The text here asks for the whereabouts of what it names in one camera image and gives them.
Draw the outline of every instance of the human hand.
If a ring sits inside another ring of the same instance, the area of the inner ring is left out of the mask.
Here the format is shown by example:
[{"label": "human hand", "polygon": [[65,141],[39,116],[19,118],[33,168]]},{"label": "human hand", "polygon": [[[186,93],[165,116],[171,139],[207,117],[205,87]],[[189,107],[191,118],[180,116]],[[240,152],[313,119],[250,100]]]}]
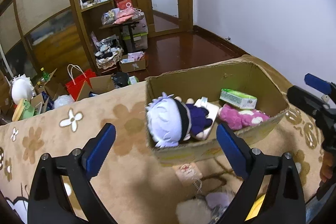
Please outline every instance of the human hand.
[{"label": "human hand", "polygon": [[333,176],[333,161],[333,155],[329,152],[324,152],[322,167],[320,171],[320,177],[323,182],[326,182],[327,179],[331,179],[331,177]]}]

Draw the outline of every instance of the white bag handle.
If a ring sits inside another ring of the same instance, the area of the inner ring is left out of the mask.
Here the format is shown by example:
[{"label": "white bag handle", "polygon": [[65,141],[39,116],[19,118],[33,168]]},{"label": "white bag handle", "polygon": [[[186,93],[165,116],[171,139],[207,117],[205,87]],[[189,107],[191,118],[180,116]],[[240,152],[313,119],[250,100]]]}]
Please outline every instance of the white bag handle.
[{"label": "white bag handle", "polygon": [[83,70],[80,68],[80,66],[78,66],[78,65],[73,65],[73,64],[69,64],[68,67],[67,67],[67,70],[68,70],[68,74],[69,74],[70,78],[72,79],[74,85],[75,85],[76,83],[75,83],[75,80],[74,80],[74,76],[73,76],[73,74],[72,74],[72,69],[73,69],[73,68],[78,69],[80,72],[82,72],[82,74],[85,76],[85,78],[87,78],[86,75],[85,75],[85,73],[83,72]]}]

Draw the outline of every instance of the green bottle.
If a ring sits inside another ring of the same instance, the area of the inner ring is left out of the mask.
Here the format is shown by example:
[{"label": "green bottle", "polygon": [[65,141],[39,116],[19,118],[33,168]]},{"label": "green bottle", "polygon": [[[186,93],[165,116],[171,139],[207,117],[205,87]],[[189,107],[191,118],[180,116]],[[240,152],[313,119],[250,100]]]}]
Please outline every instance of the green bottle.
[{"label": "green bottle", "polygon": [[44,68],[41,68],[41,72],[42,72],[42,77],[44,78],[44,80],[47,82],[49,79],[49,73],[47,73]]}]

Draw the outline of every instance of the metal bolt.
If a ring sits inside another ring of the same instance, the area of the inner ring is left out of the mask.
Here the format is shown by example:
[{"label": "metal bolt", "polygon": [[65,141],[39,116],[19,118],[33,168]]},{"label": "metal bolt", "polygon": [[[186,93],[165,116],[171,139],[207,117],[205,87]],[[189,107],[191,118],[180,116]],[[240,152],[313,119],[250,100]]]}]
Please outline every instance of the metal bolt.
[{"label": "metal bolt", "polygon": [[81,152],[82,152],[82,150],[80,148],[76,148],[76,149],[72,150],[72,154],[74,156],[78,156]]},{"label": "metal bolt", "polygon": [[260,155],[261,151],[259,148],[252,148],[252,153],[255,155]]},{"label": "metal bolt", "polygon": [[48,153],[44,153],[44,154],[41,156],[41,159],[42,159],[42,160],[46,160],[48,157],[49,157],[49,154],[48,154]]},{"label": "metal bolt", "polygon": [[286,153],[285,153],[285,157],[286,157],[287,159],[291,159],[291,158],[292,158],[292,154],[289,153],[289,152],[286,152]]}]

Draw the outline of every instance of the small table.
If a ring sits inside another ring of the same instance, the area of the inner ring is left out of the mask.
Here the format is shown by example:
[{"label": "small table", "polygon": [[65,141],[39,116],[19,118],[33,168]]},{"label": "small table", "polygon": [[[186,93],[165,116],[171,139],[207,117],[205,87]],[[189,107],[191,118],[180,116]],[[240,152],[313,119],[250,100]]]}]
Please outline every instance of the small table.
[{"label": "small table", "polygon": [[[122,24],[113,24],[113,23],[111,23],[111,24],[103,25],[103,26],[101,26],[101,27],[99,27],[99,28],[100,28],[100,29],[106,29],[106,28],[115,28],[115,27],[119,27],[120,32],[122,32],[122,27],[123,27],[123,26],[128,26],[129,37],[131,38],[131,44],[132,44],[132,46],[133,46],[133,45],[134,45],[134,37],[133,37],[132,25],[134,25],[134,24],[138,24],[138,23],[140,22],[140,20],[142,20],[143,18],[144,18],[144,16],[141,16],[141,17],[139,17],[139,18],[137,18],[137,19],[134,19],[134,20],[127,20],[127,21],[125,21],[125,22],[122,23]],[[125,42],[123,43],[122,47],[123,47],[123,49],[124,49],[124,52],[125,52],[125,53],[128,53],[128,51],[127,51],[127,47],[126,47],[126,45],[125,45]]]}]

